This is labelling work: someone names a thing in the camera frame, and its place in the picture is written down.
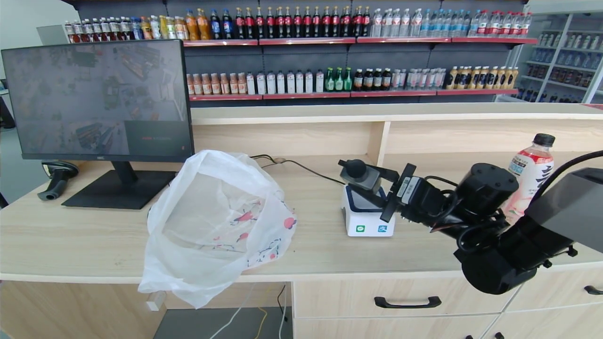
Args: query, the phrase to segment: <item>computer monitor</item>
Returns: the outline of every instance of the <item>computer monitor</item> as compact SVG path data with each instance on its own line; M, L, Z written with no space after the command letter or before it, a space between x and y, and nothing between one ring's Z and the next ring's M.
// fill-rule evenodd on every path
M129 161L184 162L194 154L180 40L6 49L24 159L107 160L65 206L140 209L175 176Z

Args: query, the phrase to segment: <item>floor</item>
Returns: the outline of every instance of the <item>floor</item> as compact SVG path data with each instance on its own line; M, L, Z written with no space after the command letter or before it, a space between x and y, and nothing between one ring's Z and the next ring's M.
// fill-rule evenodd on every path
M0 156L0 192L9 203L48 181L39 160L21 159L21 148L15 129L0 131ZM235 311L236 309L168 311L154 339L209 339L220 327L228 323ZM287 309L289 321L283 324L280 337L282 313L279 308L266 308L266 311L268 316L259 337L256 337L256 334L264 313L257 308L244 308L232 324L220 332L215 339L292 338L291 308ZM0 339L8 338L4 333L0 333Z

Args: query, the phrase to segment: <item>drawer handle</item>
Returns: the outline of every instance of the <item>drawer handle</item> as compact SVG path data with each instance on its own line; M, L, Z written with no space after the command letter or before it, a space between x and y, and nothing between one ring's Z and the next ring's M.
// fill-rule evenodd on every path
M392 305L384 297L375 297L375 306L381 308L434 308L442 305L440 297L428 297L427 300L429 302L425 305Z
M590 285L585 286L584 290L587 291L589 294L592 294L594 296L601 296L601 295L603 295L603 291L597 290L595 287L590 286Z

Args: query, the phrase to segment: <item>surveillance video feed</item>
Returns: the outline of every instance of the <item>surveillance video feed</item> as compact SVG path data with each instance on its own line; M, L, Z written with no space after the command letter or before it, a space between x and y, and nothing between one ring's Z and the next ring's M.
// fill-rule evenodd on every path
M11 49L2 59L23 154L191 155L178 42Z

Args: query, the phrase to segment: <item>monitor base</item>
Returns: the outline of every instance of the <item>monitor base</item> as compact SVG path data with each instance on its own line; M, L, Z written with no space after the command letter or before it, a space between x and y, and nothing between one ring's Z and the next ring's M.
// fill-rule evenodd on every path
M113 166L116 170L106 172L62 205L142 209L175 177L173 171L134 171L128 162L114 162Z

